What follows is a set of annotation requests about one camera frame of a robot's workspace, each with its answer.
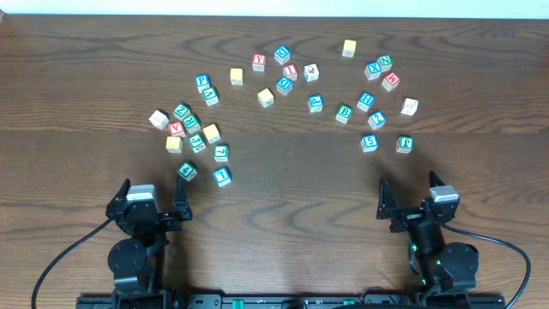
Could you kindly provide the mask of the blue 2 block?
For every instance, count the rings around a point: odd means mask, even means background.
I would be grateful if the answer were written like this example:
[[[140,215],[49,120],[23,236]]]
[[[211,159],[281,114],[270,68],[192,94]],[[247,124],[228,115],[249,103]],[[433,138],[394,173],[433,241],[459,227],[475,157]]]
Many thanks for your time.
[[[377,130],[383,127],[387,119],[381,111],[374,112],[368,118],[368,125],[372,130]]]

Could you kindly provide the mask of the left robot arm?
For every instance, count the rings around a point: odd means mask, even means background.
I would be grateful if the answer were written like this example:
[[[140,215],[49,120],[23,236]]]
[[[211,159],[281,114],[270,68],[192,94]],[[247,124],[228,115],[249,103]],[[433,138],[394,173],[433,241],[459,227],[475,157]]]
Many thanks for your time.
[[[157,203],[154,185],[132,185],[126,179],[106,206],[106,216],[129,236],[112,247],[107,259],[113,273],[115,309],[187,307],[178,290],[162,284],[169,244],[166,234],[180,231],[182,223],[192,219],[183,179],[176,180],[173,212],[160,213]]]

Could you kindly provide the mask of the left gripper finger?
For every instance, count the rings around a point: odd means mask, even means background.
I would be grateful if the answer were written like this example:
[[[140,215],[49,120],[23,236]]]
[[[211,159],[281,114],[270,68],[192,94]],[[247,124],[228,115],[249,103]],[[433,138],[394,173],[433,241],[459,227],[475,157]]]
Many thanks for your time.
[[[184,179],[181,176],[177,176],[173,204],[178,212],[180,221],[192,220],[192,210],[190,202],[184,192]]]
[[[130,180],[126,179],[121,188],[119,189],[118,193],[115,195],[116,200],[126,200],[126,196],[128,194],[128,190],[130,189]]]

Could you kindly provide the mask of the red A block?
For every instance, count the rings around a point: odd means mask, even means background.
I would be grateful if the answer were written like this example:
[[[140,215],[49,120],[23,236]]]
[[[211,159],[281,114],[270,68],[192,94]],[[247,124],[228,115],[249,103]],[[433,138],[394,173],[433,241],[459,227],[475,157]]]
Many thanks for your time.
[[[171,136],[185,137],[185,129],[183,124],[180,121],[170,123],[168,125],[168,130]]]

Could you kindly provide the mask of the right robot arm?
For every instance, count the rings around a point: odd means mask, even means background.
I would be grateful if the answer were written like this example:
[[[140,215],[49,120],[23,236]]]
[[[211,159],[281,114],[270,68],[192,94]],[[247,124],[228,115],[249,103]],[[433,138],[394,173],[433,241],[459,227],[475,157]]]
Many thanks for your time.
[[[442,295],[466,294],[476,287],[479,268],[476,247],[462,242],[447,243],[441,226],[455,218],[460,196],[435,172],[429,172],[429,196],[418,207],[401,208],[385,178],[379,180],[378,220],[389,220],[392,233],[409,234],[408,262],[425,285],[415,294],[417,304]]]

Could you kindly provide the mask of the red I block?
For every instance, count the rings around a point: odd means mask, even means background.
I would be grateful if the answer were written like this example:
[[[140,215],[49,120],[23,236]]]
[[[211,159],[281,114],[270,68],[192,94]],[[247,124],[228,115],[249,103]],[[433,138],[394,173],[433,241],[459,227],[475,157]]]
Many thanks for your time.
[[[290,79],[291,81],[296,81],[298,79],[299,72],[295,64],[285,65],[282,69],[284,77]]]

